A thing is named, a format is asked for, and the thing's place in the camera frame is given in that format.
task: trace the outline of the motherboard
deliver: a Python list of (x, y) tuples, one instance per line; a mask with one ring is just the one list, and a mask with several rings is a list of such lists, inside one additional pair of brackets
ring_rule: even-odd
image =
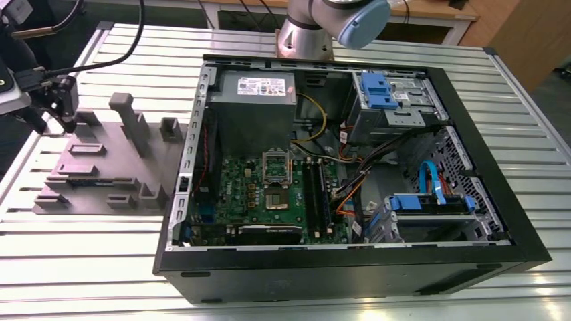
[[(263, 158), (225, 158), (218, 203), (198, 206), (195, 241), (263, 245), (267, 235), (273, 243), (282, 237), (285, 243), (291, 237), (299, 237), (299, 244), (347, 243), (346, 223), (335, 219), (327, 198), (338, 185), (337, 164), (327, 160), (291, 160), (273, 150)], [(246, 235), (255, 235), (254, 244)]]

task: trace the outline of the metal table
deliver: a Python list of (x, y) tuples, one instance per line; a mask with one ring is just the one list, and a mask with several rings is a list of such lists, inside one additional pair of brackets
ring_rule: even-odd
[[(129, 49), (135, 25), (99, 29), (78, 64)], [(79, 75), (81, 108), (119, 120), (114, 92), (137, 97), (149, 122), (189, 119), (202, 55), (274, 56), (267, 33), (147, 27), (135, 55)], [(571, 314), (571, 153), (498, 57), (482, 49), (377, 42), (335, 47), (338, 60), (442, 67), (554, 261), (450, 296), (191, 306), (151, 273), (161, 217), (39, 216), (34, 199), (67, 137), (33, 134), (0, 184), (0, 318), (71, 314), (111, 320), (563, 320)]]

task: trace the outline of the aluminum table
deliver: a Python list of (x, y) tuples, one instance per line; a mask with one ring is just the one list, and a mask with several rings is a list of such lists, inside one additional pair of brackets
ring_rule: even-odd
[[(135, 25), (102, 25), (78, 64), (127, 51)], [(147, 27), (134, 56), (83, 72), (81, 108), (103, 121), (114, 92), (149, 122), (190, 118), (202, 55), (274, 56), (270, 33)], [(571, 314), (571, 152), (502, 60), (481, 48), (375, 42), (337, 60), (442, 67), (554, 261), (449, 296), (191, 305), (153, 275), (161, 217), (37, 215), (67, 137), (33, 134), (0, 183), (0, 318), (110, 320), (563, 320)]]

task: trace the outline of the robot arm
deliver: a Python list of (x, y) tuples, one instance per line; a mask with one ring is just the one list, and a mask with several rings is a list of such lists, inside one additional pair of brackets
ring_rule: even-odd
[(27, 0), (0, 0), (0, 116), (11, 115), (25, 120), (43, 134), (47, 112), (67, 133), (77, 128), (75, 112), (79, 104), (78, 81), (70, 74), (122, 63), (134, 53), (142, 39), (146, 10), (139, 0), (139, 28), (130, 50), (122, 57), (97, 64), (46, 70), (39, 66), (34, 53), (22, 39), (50, 35), (62, 30), (78, 16), (83, 0), (77, 0), (69, 17), (54, 27), (26, 31), (14, 30), (14, 25), (26, 21), (31, 13)]
[(329, 60), (333, 40), (361, 49), (375, 40), (402, 0), (295, 0), (287, 6), (287, 21), (278, 51), (286, 58)]

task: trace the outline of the black cable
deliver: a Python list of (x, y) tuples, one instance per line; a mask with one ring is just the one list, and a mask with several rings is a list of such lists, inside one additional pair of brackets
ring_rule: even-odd
[(45, 37), (46, 35), (55, 35), (58, 32), (61, 32), (66, 27), (74, 22), (75, 18), (81, 14), (81, 11), (83, 9), (83, 3), (85, 0), (77, 0), (74, 8), (71, 9), (66, 19), (53, 27), (43, 27), (30, 30), (21, 30), (12, 32), (12, 38), (15, 39), (31, 39), (35, 37)]
[(74, 9), (71, 10), (66, 19), (58, 25), (54, 26), (53, 28), (54, 32), (59, 32), (61, 30), (66, 29), (66, 27), (73, 23), (74, 19), (81, 14), (83, 3), (85, 3), (85, 0), (75, 1)]
[(265, 14), (265, 16), (262, 17), (261, 22), (258, 22), (261, 24), (261, 26), (263, 25), (263, 22), (266, 21), (266, 18), (270, 16), (270, 13)]
[(254, 24), (257, 25), (258, 31), (262, 32), (262, 28), (261, 28), (261, 24), (258, 23), (257, 19), (254, 18), (253, 12), (249, 9), (247, 4), (245, 3), (245, 0), (241, 0), (242, 6), (245, 7), (249, 15), (250, 15), (250, 19), (253, 20)]
[(203, 0), (197, 0), (198, 1), (198, 5), (201, 5), (201, 8), (203, 9), (203, 14), (206, 17), (206, 22), (209, 22), (209, 24), (211, 25), (211, 29), (217, 29), (215, 25), (211, 21), (211, 18), (209, 17), (209, 13), (206, 13), (206, 9), (205, 9), (205, 4), (203, 4)]
[(266, 4), (265, 0), (261, 0), (262, 4), (265, 5), (266, 9), (269, 10), (269, 13), (271, 14), (271, 17), (274, 19), (274, 23), (277, 24), (277, 29), (279, 29), (279, 22), (278, 22), (278, 18), (277, 15), (274, 14), (274, 12), (271, 11), (269, 5)]
[(354, 177), (350, 177), (346, 183), (339, 187), (338, 193), (361, 182), (361, 180), (366, 177), (367, 172), (370, 171), (375, 161), (383, 158), (391, 152), (394, 152), (411, 137), (419, 134), (426, 134), (429, 132), (435, 132), (441, 128), (442, 125), (433, 125), (425, 128), (410, 129), (402, 135), (399, 135), (399, 137), (391, 139), (389, 142), (383, 143), (379, 147), (377, 147), (374, 151), (369, 153), (366, 159), (357, 168), (358, 170)]
[(109, 67), (109, 66), (113, 66), (113, 65), (117, 65), (117, 64), (121, 64), (122, 62), (125, 62), (127, 60), (127, 58), (130, 58), (131, 54), (134, 53), (135, 48), (139, 45), (139, 41), (142, 40), (143, 29), (145, 29), (145, 20), (146, 20), (145, 0), (139, 0), (139, 28), (138, 28), (137, 35), (135, 35), (134, 44), (131, 45), (131, 48), (129, 49), (126, 54), (110, 62), (101, 62), (101, 63), (93, 64), (93, 65), (51, 70), (46, 73), (46, 76), (54, 77), (58, 75), (70, 74), (73, 72), (85, 72), (86, 70), (91, 70), (91, 69), (97, 69), (97, 68), (102, 68), (102, 67)]
[(407, 11), (405, 14), (405, 24), (409, 24), (409, 21), (411, 20), (411, 8), (409, 7), (409, 2), (405, 0), (405, 6), (407, 7)]
[[(310, 137), (313, 137), (313, 136), (314, 136), (314, 131), (313, 131), (313, 129), (310, 129), (310, 130), (309, 130), (309, 134), (310, 134)], [(311, 140), (311, 141), (314, 142), (314, 145), (318, 147), (318, 149), (319, 149), (319, 151), (322, 152), (322, 154), (323, 154), (323, 155), (327, 155), (327, 152), (326, 152), (326, 150), (325, 150), (325, 147), (323, 147), (323, 145), (319, 143), (318, 139), (319, 139), (319, 137), (317, 137), (317, 138), (315, 138), (314, 140)]]

